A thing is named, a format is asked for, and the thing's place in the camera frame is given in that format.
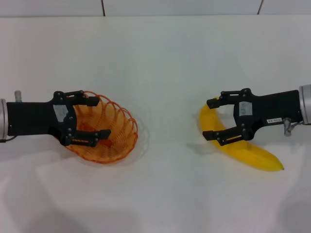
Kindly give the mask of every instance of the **white wall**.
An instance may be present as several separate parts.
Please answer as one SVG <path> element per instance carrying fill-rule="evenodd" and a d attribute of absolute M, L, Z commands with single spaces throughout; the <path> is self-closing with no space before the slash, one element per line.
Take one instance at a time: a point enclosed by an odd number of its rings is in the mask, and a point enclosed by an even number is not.
<path fill-rule="evenodd" d="M 0 0 L 0 17 L 102 15 L 101 0 Z"/>
<path fill-rule="evenodd" d="M 311 14 L 311 0 L 264 0 L 260 14 Z"/>
<path fill-rule="evenodd" d="M 107 16 L 248 15 L 261 0 L 104 0 Z"/>

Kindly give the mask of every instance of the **label sticker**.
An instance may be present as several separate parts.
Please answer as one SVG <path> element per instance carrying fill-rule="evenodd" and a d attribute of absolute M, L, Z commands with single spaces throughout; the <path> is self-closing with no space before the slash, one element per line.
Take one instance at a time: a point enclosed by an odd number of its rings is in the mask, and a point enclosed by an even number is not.
<path fill-rule="evenodd" d="M 240 102 L 239 103 L 239 115 L 240 116 L 252 116 L 253 115 L 253 104 L 251 102 Z"/>
<path fill-rule="evenodd" d="M 283 122 L 282 118 L 274 118 L 274 119 L 268 119 L 267 120 L 268 124 L 271 124 L 271 123 L 276 123 L 276 122 Z"/>
<path fill-rule="evenodd" d="M 63 122 L 68 113 L 66 105 L 53 105 L 53 108 L 58 122 Z"/>

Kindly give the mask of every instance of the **banana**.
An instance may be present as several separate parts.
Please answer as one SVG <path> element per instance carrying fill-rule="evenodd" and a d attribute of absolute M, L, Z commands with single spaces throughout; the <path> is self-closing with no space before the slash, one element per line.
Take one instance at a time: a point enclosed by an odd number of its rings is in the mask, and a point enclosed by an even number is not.
<path fill-rule="evenodd" d="M 207 105 L 200 112 L 200 125 L 202 131 L 225 130 L 225 127 L 217 118 L 216 110 L 210 109 Z M 257 169 L 265 171 L 284 170 L 278 158 L 249 142 L 239 141 L 225 146 L 220 146 L 217 141 L 211 142 L 222 152 Z"/>

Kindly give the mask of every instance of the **wire basket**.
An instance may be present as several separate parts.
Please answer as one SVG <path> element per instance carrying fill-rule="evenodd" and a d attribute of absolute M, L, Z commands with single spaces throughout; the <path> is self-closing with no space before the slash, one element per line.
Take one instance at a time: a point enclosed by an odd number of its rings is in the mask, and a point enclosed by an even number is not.
<path fill-rule="evenodd" d="M 75 105 L 77 129 L 97 131 L 110 129 L 108 139 L 100 140 L 96 147 L 69 145 L 67 148 L 85 160 L 99 164 L 109 164 L 125 158 L 135 147 L 138 139 L 138 127 L 132 115 L 125 108 L 103 95 L 86 91 L 100 97 L 95 107 Z"/>

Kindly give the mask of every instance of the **white tabletop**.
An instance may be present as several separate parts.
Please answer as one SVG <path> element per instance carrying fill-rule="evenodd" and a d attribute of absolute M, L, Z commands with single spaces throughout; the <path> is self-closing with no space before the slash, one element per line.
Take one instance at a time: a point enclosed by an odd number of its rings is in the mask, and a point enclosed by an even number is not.
<path fill-rule="evenodd" d="M 253 142 L 284 164 L 272 173 L 217 151 L 197 128 L 220 91 L 310 84 L 311 16 L 2 18 L 0 74 L 7 101 L 17 89 L 23 101 L 92 90 L 139 125 L 134 151 L 109 166 L 49 135 L 1 144 L 2 233 L 311 231 L 311 127 L 257 132 Z"/>

